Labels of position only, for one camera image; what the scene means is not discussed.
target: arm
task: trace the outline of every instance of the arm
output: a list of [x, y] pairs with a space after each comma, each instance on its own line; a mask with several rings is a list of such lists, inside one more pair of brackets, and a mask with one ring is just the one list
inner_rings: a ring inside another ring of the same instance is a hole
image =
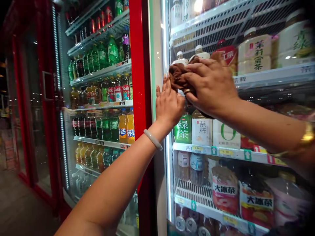
[[[184, 98], [171, 90], [164, 77], [162, 93], [157, 87], [157, 120], [148, 129], [161, 142], [178, 123]], [[55, 235], [104, 235], [113, 229], [130, 202], [156, 147], [141, 135], [92, 184]]]

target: white bottle cap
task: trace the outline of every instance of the white bottle cap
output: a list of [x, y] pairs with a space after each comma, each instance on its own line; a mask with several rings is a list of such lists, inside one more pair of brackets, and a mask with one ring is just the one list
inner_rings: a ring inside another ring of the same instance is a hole
[[246, 35], [248, 35], [249, 33], [252, 33], [252, 32], [256, 32], [256, 28], [255, 27], [252, 27], [252, 28], [249, 28], [248, 30], [246, 30], [245, 33], [244, 33], [244, 37]]
[[300, 9], [298, 9], [298, 10], [292, 12], [292, 13], [287, 17], [287, 19], [286, 19], [285, 22], [288, 22], [288, 21], [291, 20], [293, 17], [296, 17], [297, 15], [304, 14], [304, 13], [305, 13], [304, 9], [303, 9], [303, 8], [300, 8]]

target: hand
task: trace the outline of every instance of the hand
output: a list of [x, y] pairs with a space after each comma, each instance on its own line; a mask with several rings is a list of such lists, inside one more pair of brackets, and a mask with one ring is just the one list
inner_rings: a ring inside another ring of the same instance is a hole
[[188, 92], [186, 98], [204, 113], [219, 118], [230, 106], [239, 101], [232, 71], [224, 62], [221, 53], [214, 53], [211, 59], [200, 59], [201, 63], [187, 65], [192, 72], [182, 77], [196, 90], [196, 95]]
[[164, 75], [162, 93], [160, 87], [157, 86], [157, 122], [166, 127], [170, 132], [183, 115], [184, 104], [184, 97], [171, 89], [170, 78]]

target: refrigerator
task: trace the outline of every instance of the refrigerator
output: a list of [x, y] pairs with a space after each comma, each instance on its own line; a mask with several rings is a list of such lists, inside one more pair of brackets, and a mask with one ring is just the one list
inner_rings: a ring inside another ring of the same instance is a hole
[[[173, 62], [221, 51], [242, 99], [309, 119], [313, 29], [298, 2], [149, 0], [149, 18], [153, 118], [155, 87]], [[194, 107], [155, 157], [155, 183], [158, 235], [264, 235], [311, 205], [303, 171]]]

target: orange soda bottle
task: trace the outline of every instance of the orange soda bottle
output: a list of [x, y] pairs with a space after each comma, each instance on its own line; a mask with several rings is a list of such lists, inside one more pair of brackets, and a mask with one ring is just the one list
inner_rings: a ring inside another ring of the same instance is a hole
[[126, 119], [126, 109], [121, 109], [121, 113], [119, 114], [119, 142], [120, 143], [128, 143], [127, 141], [127, 119]]
[[133, 144], [135, 142], [135, 124], [133, 108], [130, 108], [130, 112], [127, 114], [127, 141], [128, 144]]

